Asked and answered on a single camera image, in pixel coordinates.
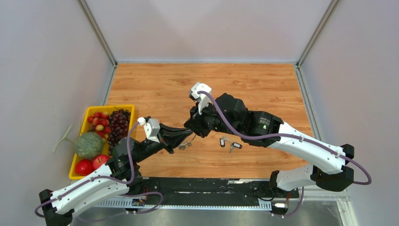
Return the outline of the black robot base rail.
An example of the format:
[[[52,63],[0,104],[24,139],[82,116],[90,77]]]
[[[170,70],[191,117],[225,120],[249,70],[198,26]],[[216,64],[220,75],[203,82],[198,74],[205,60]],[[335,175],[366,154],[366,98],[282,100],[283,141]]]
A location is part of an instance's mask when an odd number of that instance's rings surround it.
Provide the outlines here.
[[[124,208],[130,211],[175,210],[276,210],[288,209],[290,199],[300,198],[298,188],[286,192],[269,186],[267,179],[237,178],[144,178],[141,197],[115,196],[96,207]]]

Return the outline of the metal keyring with keys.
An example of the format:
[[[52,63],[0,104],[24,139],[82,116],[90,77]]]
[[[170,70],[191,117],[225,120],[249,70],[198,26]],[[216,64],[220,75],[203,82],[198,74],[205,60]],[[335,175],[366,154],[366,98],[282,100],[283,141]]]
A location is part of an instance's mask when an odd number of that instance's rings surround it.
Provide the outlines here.
[[[186,141],[186,142],[182,142],[179,146],[178,146],[178,148],[179,148],[179,150],[185,150],[187,147],[190,147],[190,146],[192,146],[192,142],[193,142],[193,140],[196,138],[196,134],[191,138],[191,139],[189,139],[188,141]]]

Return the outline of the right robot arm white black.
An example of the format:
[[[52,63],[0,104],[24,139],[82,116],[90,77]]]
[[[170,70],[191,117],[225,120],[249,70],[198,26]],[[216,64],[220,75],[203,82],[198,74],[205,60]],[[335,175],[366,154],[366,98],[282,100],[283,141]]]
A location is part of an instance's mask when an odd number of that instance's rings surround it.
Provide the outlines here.
[[[303,167],[272,172],[268,184],[272,195],[279,197],[286,191],[313,185],[340,192],[353,184],[354,171],[348,167],[354,157],[353,146],[321,142],[273,114],[248,110],[242,100],[228,94],[210,98],[200,92],[190,94],[190,98],[196,105],[184,126],[196,135],[207,137],[211,131],[236,135],[249,145],[282,150],[307,162]]]

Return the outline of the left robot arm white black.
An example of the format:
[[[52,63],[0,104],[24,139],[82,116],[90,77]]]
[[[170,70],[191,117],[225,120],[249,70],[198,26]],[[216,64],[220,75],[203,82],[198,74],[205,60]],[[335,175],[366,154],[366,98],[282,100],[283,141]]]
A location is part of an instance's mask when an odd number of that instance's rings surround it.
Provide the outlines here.
[[[113,157],[88,176],[65,188],[40,192],[41,204],[35,214],[44,218],[47,226],[68,226],[82,212],[108,198],[128,192],[140,194],[144,182],[137,163],[163,149],[174,153],[174,149],[193,133],[190,129],[159,123],[142,125],[145,140],[139,142],[127,135],[114,147]]]

